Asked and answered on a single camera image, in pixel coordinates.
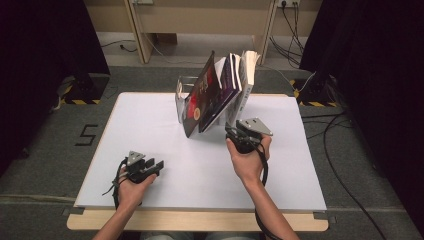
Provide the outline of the person's right hand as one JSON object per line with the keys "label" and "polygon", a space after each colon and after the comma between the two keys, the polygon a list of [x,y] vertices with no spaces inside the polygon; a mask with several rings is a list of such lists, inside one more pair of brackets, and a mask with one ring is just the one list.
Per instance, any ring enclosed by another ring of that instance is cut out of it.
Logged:
{"label": "person's right hand", "polygon": [[234,171],[243,184],[261,182],[260,176],[263,170],[263,161],[268,160],[270,157],[269,147],[271,141],[272,138],[270,136],[263,135],[258,150],[241,154],[234,143],[229,138],[226,139]]}

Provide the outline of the clear acrylic book holder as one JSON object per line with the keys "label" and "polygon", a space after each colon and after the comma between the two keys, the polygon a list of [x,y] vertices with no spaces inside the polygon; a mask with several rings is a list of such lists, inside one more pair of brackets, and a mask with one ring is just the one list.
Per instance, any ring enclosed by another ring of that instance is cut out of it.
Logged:
{"label": "clear acrylic book holder", "polygon": [[[177,81],[175,92],[175,103],[177,109],[177,117],[180,123],[184,120],[184,111],[186,108],[185,99],[188,97],[194,87],[197,78],[194,76],[180,76]],[[222,125],[226,123],[232,125],[235,121],[239,109],[241,107],[242,94],[239,94],[234,100],[231,100],[227,107],[218,115],[217,119],[212,122],[213,125]]]}

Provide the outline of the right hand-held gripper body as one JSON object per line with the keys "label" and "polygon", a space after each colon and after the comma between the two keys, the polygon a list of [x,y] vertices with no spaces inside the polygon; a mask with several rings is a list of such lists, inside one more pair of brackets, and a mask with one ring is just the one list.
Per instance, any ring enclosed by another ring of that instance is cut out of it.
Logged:
{"label": "right hand-held gripper body", "polygon": [[261,143],[262,136],[272,136],[272,131],[259,118],[250,118],[236,121],[237,131],[229,138],[237,151],[246,154],[254,151]]}

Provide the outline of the black stand base striped tape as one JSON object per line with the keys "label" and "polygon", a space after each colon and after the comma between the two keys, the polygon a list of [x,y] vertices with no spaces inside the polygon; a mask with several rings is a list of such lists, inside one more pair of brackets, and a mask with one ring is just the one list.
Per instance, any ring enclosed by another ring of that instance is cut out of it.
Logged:
{"label": "black stand base striped tape", "polygon": [[61,96],[62,104],[92,105],[99,104],[110,76],[90,74],[83,80],[72,79]]}
{"label": "black stand base striped tape", "polygon": [[326,81],[316,82],[314,75],[306,79],[295,78],[289,83],[296,101],[301,106],[336,107],[337,102]]}

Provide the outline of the beige wooden desk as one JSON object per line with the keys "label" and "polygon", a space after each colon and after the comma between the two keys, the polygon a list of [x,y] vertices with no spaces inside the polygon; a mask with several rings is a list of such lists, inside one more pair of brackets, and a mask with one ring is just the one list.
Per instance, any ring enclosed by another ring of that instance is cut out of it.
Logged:
{"label": "beige wooden desk", "polygon": [[98,32],[131,32],[140,61],[147,64],[156,34],[249,36],[264,56],[270,36],[298,27],[307,37],[323,0],[300,0],[279,8],[278,0],[83,0]]}

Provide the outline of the white book with picture grid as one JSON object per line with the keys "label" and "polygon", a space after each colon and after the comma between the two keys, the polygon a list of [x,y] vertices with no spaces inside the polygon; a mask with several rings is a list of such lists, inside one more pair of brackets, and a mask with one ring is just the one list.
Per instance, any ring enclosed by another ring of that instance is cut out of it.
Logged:
{"label": "white book with picture grid", "polygon": [[260,55],[256,51],[245,51],[240,59],[239,77],[242,84],[242,92],[237,96],[230,110],[229,124],[234,126],[241,118],[242,112],[247,104],[248,98],[255,84],[256,63]]}

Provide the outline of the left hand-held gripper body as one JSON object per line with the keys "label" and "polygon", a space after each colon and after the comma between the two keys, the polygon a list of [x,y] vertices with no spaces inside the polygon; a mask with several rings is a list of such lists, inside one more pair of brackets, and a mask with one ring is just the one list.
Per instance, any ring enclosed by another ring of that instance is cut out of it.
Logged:
{"label": "left hand-held gripper body", "polygon": [[135,151],[130,151],[127,157],[126,177],[134,183],[141,183],[148,177],[144,157],[144,154]]}

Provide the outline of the dark curtain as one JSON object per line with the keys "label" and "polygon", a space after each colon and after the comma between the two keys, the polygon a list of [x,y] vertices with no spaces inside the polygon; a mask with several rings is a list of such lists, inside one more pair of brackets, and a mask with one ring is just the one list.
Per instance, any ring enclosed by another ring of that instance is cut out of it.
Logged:
{"label": "dark curtain", "polygon": [[301,66],[336,78],[424,237],[424,0],[322,0]]}
{"label": "dark curtain", "polygon": [[83,0],[0,0],[0,176],[32,141],[65,78],[108,72]]}

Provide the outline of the person's left hand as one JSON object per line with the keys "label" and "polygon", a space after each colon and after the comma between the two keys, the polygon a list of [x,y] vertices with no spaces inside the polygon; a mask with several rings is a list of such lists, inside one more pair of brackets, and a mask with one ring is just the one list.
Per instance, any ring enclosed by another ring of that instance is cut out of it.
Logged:
{"label": "person's left hand", "polygon": [[145,192],[155,181],[156,177],[156,174],[150,175],[141,183],[133,183],[131,180],[124,177],[120,178],[118,189],[118,209],[134,211],[142,203]]}

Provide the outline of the dark brown book red print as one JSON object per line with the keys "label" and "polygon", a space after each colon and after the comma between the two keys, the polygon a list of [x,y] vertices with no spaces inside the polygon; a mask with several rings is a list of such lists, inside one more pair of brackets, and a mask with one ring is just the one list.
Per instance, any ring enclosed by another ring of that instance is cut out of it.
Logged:
{"label": "dark brown book red print", "polygon": [[212,51],[189,95],[184,100],[183,128],[187,137],[190,137],[200,124],[209,105],[220,92],[214,57],[215,52]]}

